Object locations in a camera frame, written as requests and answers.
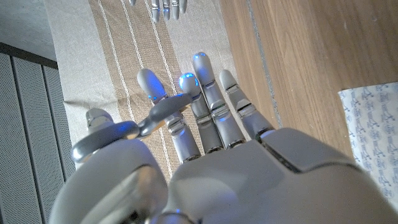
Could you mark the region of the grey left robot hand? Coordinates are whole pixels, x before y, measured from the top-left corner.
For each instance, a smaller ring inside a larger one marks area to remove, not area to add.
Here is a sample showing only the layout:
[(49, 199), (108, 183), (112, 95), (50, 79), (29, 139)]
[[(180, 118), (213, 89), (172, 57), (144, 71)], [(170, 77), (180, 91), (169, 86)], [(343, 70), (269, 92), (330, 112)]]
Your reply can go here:
[(353, 160), (291, 128), (274, 128), (232, 74), (203, 52), (169, 96), (143, 68), (153, 102), (139, 123), (86, 113), (72, 147), (79, 169), (50, 223), (396, 223), (397, 211)]

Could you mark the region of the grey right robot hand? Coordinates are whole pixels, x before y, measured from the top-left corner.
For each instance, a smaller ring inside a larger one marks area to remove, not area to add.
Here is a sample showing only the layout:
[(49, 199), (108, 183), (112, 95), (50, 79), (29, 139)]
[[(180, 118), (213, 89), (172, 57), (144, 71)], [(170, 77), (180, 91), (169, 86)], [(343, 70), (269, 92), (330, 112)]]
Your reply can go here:
[(165, 21), (179, 20), (180, 15), (186, 13), (187, 4), (187, 0), (150, 0), (149, 15), (154, 22), (159, 22), (161, 14)]

